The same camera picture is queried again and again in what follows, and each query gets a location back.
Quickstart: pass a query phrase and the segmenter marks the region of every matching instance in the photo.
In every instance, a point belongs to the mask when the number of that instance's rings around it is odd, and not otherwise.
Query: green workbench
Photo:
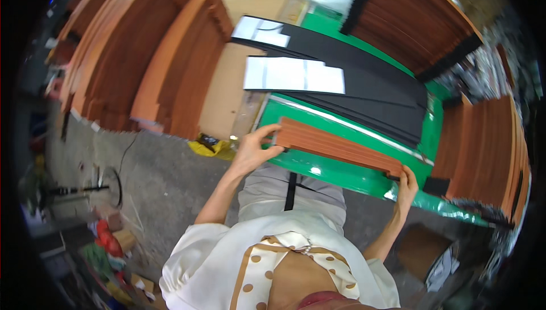
[[[323,9],[316,8],[305,16],[301,27],[365,50],[413,76],[406,67],[377,48],[353,36],[345,36],[339,33],[340,25],[341,19],[338,15],[332,15]],[[433,161],[440,141],[443,121],[442,101],[450,97],[449,92],[436,82],[428,82],[426,86],[429,91],[428,106],[423,121],[421,143],[418,145],[417,150],[410,149],[347,118],[280,93],[273,93],[269,98],[260,119],[260,126],[277,123],[281,116],[287,116],[296,121],[326,130],[400,160],[402,164],[406,164],[413,170],[417,182],[422,188],[427,176],[430,175],[433,169]],[[348,190],[396,200],[398,185],[376,170],[298,150],[290,150],[270,160],[270,162],[298,174],[336,184]],[[421,190],[417,193],[413,206],[435,212],[443,217],[488,226],[488,222],[482,220],[479,215],[463,211],[448,201],[429,195]]]

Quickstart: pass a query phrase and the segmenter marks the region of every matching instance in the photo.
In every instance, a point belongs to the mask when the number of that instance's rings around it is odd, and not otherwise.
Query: concrete floor
[[[57,115],[58,105],[51,104],[50,124],[54,124]],[[137,268],[144,276],[157,281],[160,267],[188,225],[195,220],[229,163],[198,156],[178,138],[147,132],[95,132],[89,124],[78,122],[71,116],[66,142],[59,140],[59,131],[51,132],[47,140],[47,165],[59,184],[83,184],[91,178],[93,164],[101,168],[111,165],[119,170],[123,153],[133,140],[120,172],[124,193],[122,214],[126,226],[139,239],[139,252],[145,256]],[[80,162],[84,164],[82,171],[78,170]],[[364,250],[386,225],[393,203],[352,191],[345,191],[345,199],[345,236]],[[236,223],[238,206],[235,197],[228,212],[228,225]],[[68,204],[60,212],[78,213],[85,211],[85,207],[81,203]],[[484,248],[490,235],[488,229],[412,208],[408,224],[415,222],[424,223],[447,238],[459,239],[467,246]],[[427,293],[423,284],[400,265],[394,251],[389,254],[385,265],[399,288],[402,306],[413,309],[437,308],[441,300],[474,271],[474,268],[466,268],[461,263],[459,271],[448,279],[440,292]]]

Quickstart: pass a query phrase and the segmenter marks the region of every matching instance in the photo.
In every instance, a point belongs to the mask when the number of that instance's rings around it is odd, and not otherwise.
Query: cardboard
[[[243,15],[278,20],[288,0],[222,0],[233,25]],[[244,90],[246,57],[265,55],[261,50],[228,43],[224,47],[201,109],[201,132],[221,140],[229,140],[231,128],[239,112]]]
[[[231,22],[236,25],[241,16],[254,15],[277,20],[287,0],[222,0]]]
[[[154,282],[149,279],[140,277],[136,273],[131,273],[131,285],[137,289],[144,290],[149,293],[154,293]]]
[[[216,139],[229,140],[244,94],[246,57],[263,55],[265,52],[256,48],[226,44],[201,109],[201,132]]]

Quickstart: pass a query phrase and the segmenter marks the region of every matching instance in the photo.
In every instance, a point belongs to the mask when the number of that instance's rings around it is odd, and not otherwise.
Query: white blouse
[[[272,271],[289,250],[312,255],[345,297],[378,309],[400,307],[396,284],[381,261],[366,261],[328,218],[305,210],[247,220],[231,228],[190,225],[163,266],[160,287],[167,307],[266,308]]]

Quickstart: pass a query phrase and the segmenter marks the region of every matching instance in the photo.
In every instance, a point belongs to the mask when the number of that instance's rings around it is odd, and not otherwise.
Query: gray pants
[[[254,170],[239,193],[239,221],[284,211],[289,176],[288,170],[268,162]],[[296,186],[293,209],[316,211],[343,234],[347,207],[342,188],[301,175],[297,183],[309,189]]]

